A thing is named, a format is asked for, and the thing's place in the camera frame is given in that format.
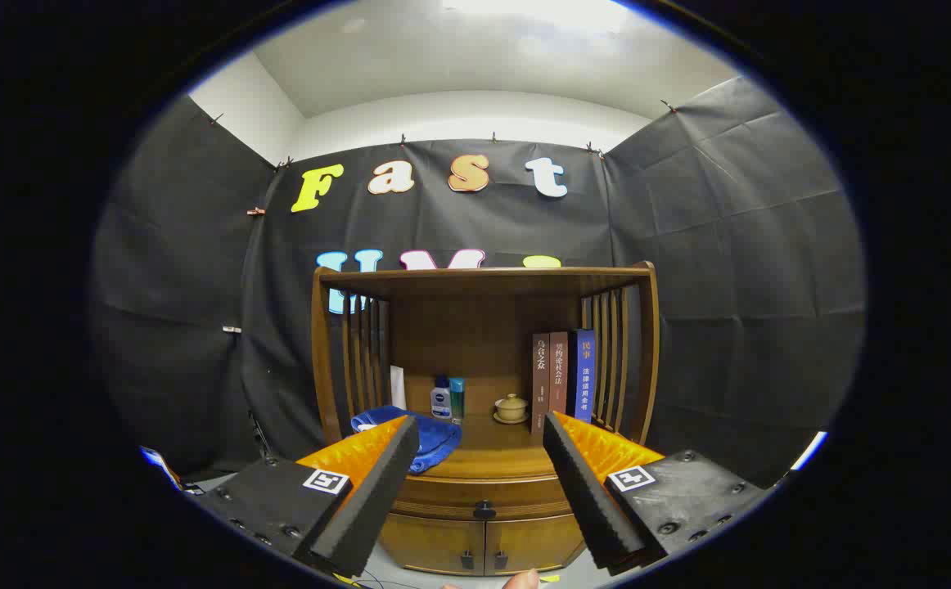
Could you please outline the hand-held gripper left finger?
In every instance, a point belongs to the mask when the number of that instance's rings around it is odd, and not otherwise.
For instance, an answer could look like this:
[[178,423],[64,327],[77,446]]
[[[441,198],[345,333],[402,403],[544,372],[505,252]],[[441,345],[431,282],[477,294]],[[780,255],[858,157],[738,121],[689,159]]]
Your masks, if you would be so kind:
[[381,535],[413,458],[418,420],[401,416],[299,460],[269,456],[191,499],[269,551],[356,577]]

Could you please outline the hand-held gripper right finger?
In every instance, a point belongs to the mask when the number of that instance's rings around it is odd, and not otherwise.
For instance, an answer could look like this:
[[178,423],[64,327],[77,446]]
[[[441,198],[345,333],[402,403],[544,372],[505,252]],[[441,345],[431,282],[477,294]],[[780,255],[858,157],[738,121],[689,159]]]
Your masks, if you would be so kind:
[[664,456],[558,411],[543,427],[585,546],[613,575],[692,551],[771,495],[701,452]]

